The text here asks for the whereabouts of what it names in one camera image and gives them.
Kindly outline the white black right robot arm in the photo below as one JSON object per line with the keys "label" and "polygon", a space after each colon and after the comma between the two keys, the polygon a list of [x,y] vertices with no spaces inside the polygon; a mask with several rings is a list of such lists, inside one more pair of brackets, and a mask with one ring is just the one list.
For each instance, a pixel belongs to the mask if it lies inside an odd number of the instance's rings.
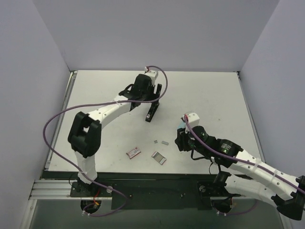
{"label": "white black right robot arm", "polygon": [[229,172],[219,171],[213,182],[218,195],[238,194],[268,203],[282,215],[301,220],[305,209],[305,177],[295,177],[279,171],[245,149],[227,139],[209,136],[202,126],[189,130],[186,126],[177,129],[174,141],[179,151],[197,152],[218,167],[243,173],[248,179]]}

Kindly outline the light blue white stapler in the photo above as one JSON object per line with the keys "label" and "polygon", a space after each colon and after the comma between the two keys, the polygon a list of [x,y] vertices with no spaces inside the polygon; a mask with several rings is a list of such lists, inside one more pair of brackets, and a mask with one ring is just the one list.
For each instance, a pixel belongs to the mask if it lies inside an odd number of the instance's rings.
{"label": "light blue white stapler", "polygon": [[178,125],[177,129],[185,129],[186,128],[186,124],[184,121],[181,121],[180,124]]}

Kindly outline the black stapler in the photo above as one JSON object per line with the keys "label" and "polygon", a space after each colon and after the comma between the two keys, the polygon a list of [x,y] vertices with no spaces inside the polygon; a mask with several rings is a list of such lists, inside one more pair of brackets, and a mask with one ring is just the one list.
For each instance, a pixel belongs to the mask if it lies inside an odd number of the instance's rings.
{"label": "black stapler", "polygon": [[155,112],[157,111],[158,107],[159,107],[159,102],[158,101],[153,102],[151,104],[151,107],[150,107],[150,109],[149,109],[149,111],[147,113],[147,116],[145,118],[146,122],[150,123],[152,121],[153,116],[154,116]]}

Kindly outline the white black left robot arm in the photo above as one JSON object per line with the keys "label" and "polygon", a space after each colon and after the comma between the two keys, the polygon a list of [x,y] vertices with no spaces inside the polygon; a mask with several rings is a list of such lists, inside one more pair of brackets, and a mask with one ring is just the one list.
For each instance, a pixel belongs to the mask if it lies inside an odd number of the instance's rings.
{"label": "white black left robot arm", "polygon": [[77,166],[84,172],[78,173],[77,182],[81,191],[91,197],[98,191],[95,153],[101,146],[102,129],[120,115],[130,112],[141,104],[152,104],[145,118],[151,122],[159,106],[162,85],[155,85],[157,71],[147,70],[139,74],[134,83],[128,85],[115,97],[114,103],[104,105],[89,113],[78,112],[73,120],[68,142],[77,158]]}

